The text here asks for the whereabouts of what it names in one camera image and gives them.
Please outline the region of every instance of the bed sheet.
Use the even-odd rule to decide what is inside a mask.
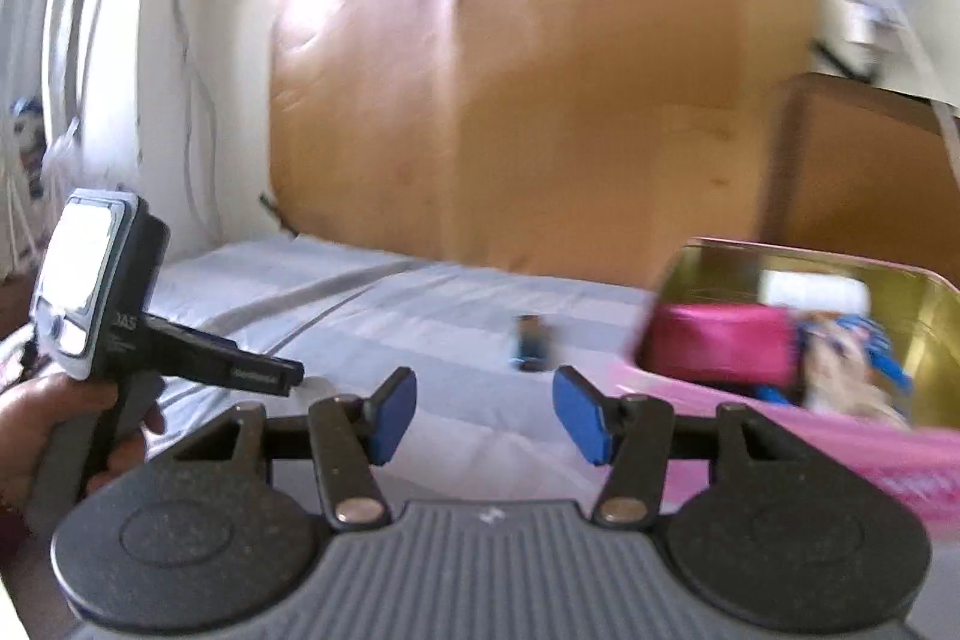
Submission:
[[[164,268],[151,311],[304,363],[287,399],[174,379],[161,399],[165,447],[243,399],[270,415],[333,393],[369,394],[395,367],[416,371],[418,411],[376,470],[394,506],[412,498],[571,498],[590,506],[605,476],[553,413],[550,372],[512,368],[514,318],[552,329],[552,365],[588,377],[622,355],[652,297],[643,290],[416,261],[305,237],[234,244]],[[308,463],[275,466],[277,488],[317,509]]]

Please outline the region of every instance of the brown board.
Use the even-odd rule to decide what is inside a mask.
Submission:
[[[755,237],[816,0],[275,0],[271,176],[301,231],[649,286]]]
[[[762,239],[960,285],[960,190],[925,102],[824,74],[784,88]]]

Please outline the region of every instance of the wooden headboard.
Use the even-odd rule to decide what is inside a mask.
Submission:
[[[650,285],[757,232],[816,0],[275,0],[271,176],[301,231]]]

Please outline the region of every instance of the pink container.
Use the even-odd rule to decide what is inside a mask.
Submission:
[[[843,274],[865,282],[872,296],[871,316],[887,330],[896,358],[914,377],[911,419],[940,425],[901,432],[881,423],[814,414],[654,375],[635,365],[635,357],[643,353],[645,322],[627,360],[599,379],[602,390],[612,396],[650,394],[687,415],[714,415],[717,405],[728,401],[750,405],[903,501],[934,538],[960,538],[960,431],[942,425],[960,423],[960,292],[923,269],[695,239],[680,252],[658,301],[755,301],[763,268]],[[706,487],[707,463],[671,462],[664,504],[683,504]]]

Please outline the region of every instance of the silver screw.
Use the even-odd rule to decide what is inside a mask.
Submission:
[[[635,524],[647,516],[645,501],[613,497],[600,506],[600,517],[608,524]]]
[[[384,506],[370,497],[344,499],[336,509],[341,524],[372,524],[383,515]]]

